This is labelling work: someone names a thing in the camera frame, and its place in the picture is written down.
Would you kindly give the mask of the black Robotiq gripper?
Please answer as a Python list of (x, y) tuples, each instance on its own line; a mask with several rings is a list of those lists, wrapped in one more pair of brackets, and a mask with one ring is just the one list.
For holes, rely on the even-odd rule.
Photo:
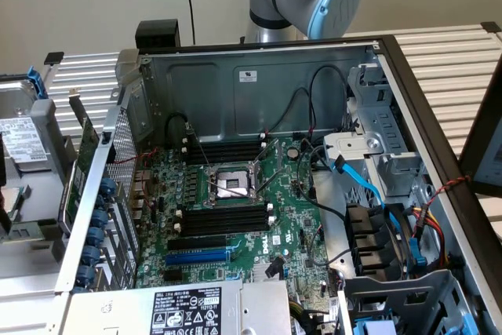
[[(6, 185), (6, 171), (5, 171), (5, 154), (3, 150), (3, 146), (1, 146), (0, 150), (0, 188), (4, 188)], [(12, 221), (9, 218), (9, 215), (5, 211), (5, 198), (2, 192), (0, 192), (0, 222), (1, 222), (1, 233), (9, 234)]]

